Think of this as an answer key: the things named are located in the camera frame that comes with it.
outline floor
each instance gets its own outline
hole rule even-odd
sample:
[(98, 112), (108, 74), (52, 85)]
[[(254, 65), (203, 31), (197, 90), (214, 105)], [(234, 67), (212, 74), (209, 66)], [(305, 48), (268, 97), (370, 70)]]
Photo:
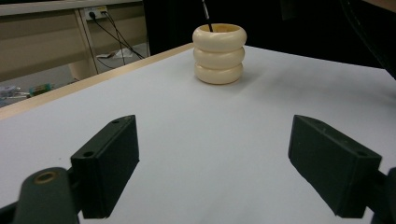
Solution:
[[(133, 49), (138, 52), (144, 58), (149, 55), (149, 48), (146, 43), (135, 45)], [(96, 58), (97, 69), (100, 73), (104, 73), (113, 68), (117, 68), (125, 64), (136, 62), (140, 58), (136, 54), (125, 55), (124, 59), (122, 57), (112, 57), (108, 59), (98, 59)], [(9, 88), (13, 90), (18, 90), (17, 94), (13, 94), (11, 97), (0, 97), (0, 107), (7, 105), (12, 105), (19, 101), (25, 100), (25, 96), (21, 96), (19, 93), (29, 93), (34, 88), (39, 88), (44, 85), (50, 86), (51, 90), (61, 88), (62, 86), (77, 82), (78, 80), (72, 77), (69, 66), (63, 65), (60, 67), (51, 68), (39, 73), (33, 73), (24, 77), (18, 77), (4, 82), (0, 82), (0, 90), (2, 88)]]

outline power socket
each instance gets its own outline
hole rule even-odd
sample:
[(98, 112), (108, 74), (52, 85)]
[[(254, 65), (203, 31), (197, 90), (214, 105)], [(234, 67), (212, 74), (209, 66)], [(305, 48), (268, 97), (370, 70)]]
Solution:
[(103, 12), (107, 12), (107, 7), (106, 6), (100, 6), (100, 7), (85, 7), (84, 8), (85, 12), (85, 18), (87, 21), (91, 21), (92, 18), (90, 16), (90, 12), (93, 12), (95, 14), (96, 19), (101, 19), (105, 18), (106, 15), (103, 14)]

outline electrical outlet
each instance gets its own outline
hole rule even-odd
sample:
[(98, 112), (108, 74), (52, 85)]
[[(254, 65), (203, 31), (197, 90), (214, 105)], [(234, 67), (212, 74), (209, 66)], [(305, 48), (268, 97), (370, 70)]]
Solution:
[(95, 14), (96, 19), (101, 19), (105, 18), (106, 15), (103, 14), (103, 12), (107, 12), (107, 7), (106, 6), (100, 6), (100, 7), (85, 7), (84, 8), (85, 12), (85, 18), (87, 21), (91, 21), (92, 18), (90, 16), (90, 12), (93, 12)]

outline white table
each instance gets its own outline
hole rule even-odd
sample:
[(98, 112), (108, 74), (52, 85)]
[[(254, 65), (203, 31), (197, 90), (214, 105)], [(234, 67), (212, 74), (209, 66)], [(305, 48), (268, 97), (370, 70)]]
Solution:
[(370, 223), (369, 209), (336, 217), (288, 149), (294, 115), (320, 119), (382, 155), (387, 174), (396, 81), (385, 70), (246, 47), (243, 77), (215, 86), (194, 76), (191, 45), (179, 51), (1, 109), (0, 205), (28, 175), (69, 168), (109, 121), (136, 115), (141, 162), (111, 217), (81, 223)]

